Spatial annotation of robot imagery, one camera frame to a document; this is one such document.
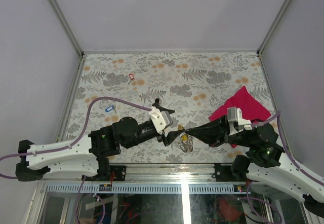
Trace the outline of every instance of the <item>cable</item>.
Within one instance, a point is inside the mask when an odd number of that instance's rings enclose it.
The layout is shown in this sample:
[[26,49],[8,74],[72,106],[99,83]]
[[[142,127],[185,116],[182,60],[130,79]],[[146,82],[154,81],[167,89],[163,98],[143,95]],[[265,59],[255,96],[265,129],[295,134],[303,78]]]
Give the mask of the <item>cable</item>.
[[285,140],[284,134],[282,132],[282,128],[281,128],[281,123],[280,123],[280,115],[278,115],[277,118],[277,124],[278,124],[278,130],[279,130],[279,135],[282,141],[282,145],[286,151],[286,154],[288,156],[288,158],[290,159],[290,161],[295,165],[295,167],[297,167],[297,169],[302,172],[305,176],[309,177],[310,179],[312,179],[314,182],[317,182],[318,184],[324,186],[324,182],[321,182],[319,180],[317,180],[316,178],[314,178],[313,176],[311,176],[309,173],[307,173],[305,170],[303,170],[298,163],[295,161],[295,159],[292,157],[292,155],[290,154],[289,150],[288,150],[288,146],[287,146],[287,142]]
[[251,221],[253,221],[254,223],[257,223],[257,224],[264,224],[264,221],[261,222],[261,221],[257,221],[257,220],[253,220],[251,217],[249,217],[246,213],[244,213],[244,216],[246,216],[248,219],[250,219]]
[[78,224],[80,224],[80,221],[79,221],[79,218],[78,218],[78,202],[79,202],[79,198],[80,198],[80,192],[81,192],[81,189],[82,189],[82,186],[83,184],[85,183],[86,181],[86,176],[83,177],[83,180],[82,180],[82,183],[80,185],[80,188],[78,189],[77,191],[77,195],[76,195],[76,199],[75,199],[75,204],[74,204],[74,209],[75,209],[75,219],[77,221]]
[[112,172],[111,174],[110,174],[110,185],[111,185],[111,190],[112,190],[112,183],[113,183],[113,179],[115,178],[115,173],[114,172]]
[[103,221],[103,219],[105,218],[105,215],[106,215],[106,206],[105,206],[105,202],[103,202],[103,200],[102,200],[98,195],[94,195],[94,197],[97,197],[98,200],[100,200],[101,203],[102,203],[103,211],[102,211],[102,217],[101,217],[101,220],[99,221],[99,224],[101,224],[102,221]]
[[279,117],[279,115],[281,114],[281,111],[277,111],[277,113],[275,115],[273,115],[272,117],[268,118],[266,121],[263,121],[263,122],[257,122],[257,123],[252,123],[251,124],[251,127],[252,128],[255,128],[255,127],[260,127],[260,126],[263,126],[265,124],[268,124],[270,123],[272,120],[275,120],[277,117]]
[[[109,96],[98,97],[98,98],[94,99],[90,103],[90,105],[88,107],[88,111],[87,111],[87,115],[86,115],[86,121],[85,121],[85,124],[83,126],[83,129],[82,129],[80,135],[71,143],[71,145],[63,146],[63,147],[60,147],[60,148],[57,148],[57,149],[52,149],[52,150],[43,150],[43,151],[38,151],[38,152],[35,151],[35,153],[28,152],[28,153],[20,153],[20,154],[11,154],[11,155],[1,157],[0,161],[4,160],[6,158],[11,158],[11,157],[24,157],[24,156],[31,156],[31,155],[34,155],[34,154],[37,155],[37,154],[44,154],[44,153],[51,153],[51,152],[59,152],[59,151],[66,150],[66,149],[69,149],[70,147],[74,146],[76,143],[79,142],[79,140],[83,137],[83,134],[86,131],[88,121],[89,121],[89,117],[90,117],[90,111],[91,111],[91,108],[92,108],[93,104],[95,104],[97,101],[100,101],[100,100],[117,101],[117,102],[121,102],[123,104],[129,105],[129,106],[136,107],[136,108],[141,109],[141,110],[151,111],[151,109],[148,108],[148,107],[140,106],[140,105],[128,102],[128,101],[124,101],[124,100],[115,98],[115,97],[109,97]],[[17,177],[7,176],[7,175],[1,174],[1,173],[0,173],[0,177],[7,178],[7,179],[17,179]]]
[[[281,216],[281,214],[280,214],[280,212],[278,211],[278,209],[275,207],[275,206],[273,206],[273,205],[271,205],[269,202],[267,202],[267,201],[264,201],[264,200],[261,200],[261,199],[259,199],[259,198],[255,198],[255,197],[250,197],[249,196],[249,191],[250,191],[250,188],[251,188],[251,185],[254,183],[255,181],[253,180],[253,181],[251,181],[251,183],[249,184],[249,186],[248,186],[248,189],[247,189],[247,196],[246,197],[242,197],[242,198],[240,198],[240,199],[246,199],[247,201],[248,201],[248,203],[249,203],[249,206],[250,206],[250,208],[253,210],[253,212],[258,216],[258,217],[260,217],[263,221],[265,221],[266,223],[269,223],[269,224],[280,224],[280,223],[282,223],[282,216]],[[271,221],[268,221],[266,218],[264,218],[263,216],[261,216],[256,210],[255,210],[255,208],[253,207],[253,204],[252,204],[252,201],[251,200],[257,200],[257,201],[260,201],[260,202],[262,202],[262,203],[264,203],[264,204],[266,204],[266,205],[268,205],[268,206],[270,206],[275,212],[277,212],[277,214],[279,215],[279,222],[271,222]]]
[[264,122],[252,123],[251,126],[252,126],[252,128],[260,127],[260,126],[263,126],[263,125],[271,122],[275,118],[277,118],[277,125],[278,125],[279,135],[280,135],[280,138],[281,138],[281,141],[282,141],[282,145],[283,145],[283,148],[285,149],[286,154],[287,154],[288,158],[290,159],[290,161],[294,164],[294,166],[297,168],[297,170],[299,170],[305,176],[307,176],[308,178],[310,178],[314,182],[317,182],[318,184],[324,186],[324,182],[321,182],[320,180],[314,178],[308,172],[306,172],[304,169],[302,169],[301,166],[298,165],[298,163],[295,161],[295,159],[290,154],[290,152],[288,150],[288,144],[287,144],[286,139],[284,137],[284,133],[282,132],[281,123],[280,123],[280,114],[281,114],[281,111],[279,110],[279,111],[277,111],[277,113],[275,115],[270,117],[268,120],[266,120]]

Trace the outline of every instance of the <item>gray wall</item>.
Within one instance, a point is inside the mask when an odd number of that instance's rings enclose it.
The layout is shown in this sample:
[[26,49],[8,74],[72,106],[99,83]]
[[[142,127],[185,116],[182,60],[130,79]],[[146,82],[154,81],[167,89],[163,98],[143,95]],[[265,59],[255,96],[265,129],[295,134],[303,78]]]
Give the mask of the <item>gray wall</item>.
[[284,2],[57,1],[85,51],[256,51]]
[[[0,0],[0,155],[54,140],[77,55],[47,0]],[[18,158],[0,163],[15,174]],[[0,178],[0,222],[22,223],[36,183]]]
[[263,53],[297,160],[324,176],[324,0],[293,0]]

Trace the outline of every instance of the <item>floral tablecloth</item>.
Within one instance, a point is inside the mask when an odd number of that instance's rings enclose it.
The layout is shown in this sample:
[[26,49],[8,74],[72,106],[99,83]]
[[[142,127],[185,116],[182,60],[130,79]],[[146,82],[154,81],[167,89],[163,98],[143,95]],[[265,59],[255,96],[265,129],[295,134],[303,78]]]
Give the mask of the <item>floral tablecloth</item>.
[[[135,79],[130,80],[132,73]],[[191,128],[207,123],[208,117],[239,88],[250,94],[272,114],[274,108],[256,53],[151,53],[88,54],[76,92],[65,140],[78,136],[87,108],[100,96],[113,96],[150,107],[156,98],[161,106],[173,109],[173,125]],[[149,119],[146,111],[113,101],[97,102],[92,109],[86,133],[130,116],[139,123]],[[122,148],[115,163],[230,163],[246,149],[223,144],[208,147],[193,139],[192,152],[179,146],[180,138],[164,147],[156,139],[128,150]]]

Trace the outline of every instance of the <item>white bracket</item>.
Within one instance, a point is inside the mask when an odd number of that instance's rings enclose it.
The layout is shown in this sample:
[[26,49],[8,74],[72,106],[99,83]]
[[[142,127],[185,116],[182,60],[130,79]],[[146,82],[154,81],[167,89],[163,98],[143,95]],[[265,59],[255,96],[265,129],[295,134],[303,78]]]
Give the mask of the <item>white bracket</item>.
[[[94,155],[89,152],[89,149],[91,149],[92,147],[90,137],[85,135],[79,140],[77,144],[71,146],[73,141],[74,140],[68,140],[53,144],[31,145],[30,149],[27,152],[32,152],[33,155],[26,157],[26,161],[29,162],[28,168],[32,170],[38,170],[58,162],[70,161],[73,159],[88,159],[94,157]],[[64,146],[70,147],[58,152],[39,154],[40,151],[53,150]]]
[[[301,203],[305,199],[303,194],[310,194],[315,200],[324,203],[324,187],[306,177],[291,163],[288,156],[283,153],[280,157],[279,167],[262,168],[254,163],[249,165],[247,177],[251,180],[264,182],[269,186],[278,189]],[[318,179],[324,181],[324,178],[312,172],[310,169],[302,166],[306,172]]]
[[[227,109],[227,120],[229,123],[229,135],[236,134],[245,130],[252,130],[251,121],[242,117],[242,111],[237,107],[230,107]],[[234,127],[234,123],[237,123],[238,129]]]
[[154,127],[159,134],[163,134],[163,130],[167,127],[169,122],[166,121],[161,111],[157,109],[155,106],[151,107],[151,109],[152,110],[149,111],[148,113],[151,117]]

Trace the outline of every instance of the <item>red cloth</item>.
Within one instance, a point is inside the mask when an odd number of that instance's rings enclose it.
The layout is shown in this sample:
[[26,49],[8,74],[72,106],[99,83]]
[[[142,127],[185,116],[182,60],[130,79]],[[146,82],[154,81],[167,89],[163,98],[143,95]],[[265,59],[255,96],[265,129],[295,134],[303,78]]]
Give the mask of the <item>red cloth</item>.
[[214,113],[209,117],[209,120],[213,121],[223,115],[227,115],[227,109],[233,106],[239,107],[242,110],[242,117],[244,119],[267,120],[271,116],[271,113],[261,105],[261,103],[254,99],[248,93],[247,88],[243,86],[234,96],[227,99],[224,105],[214,111]]

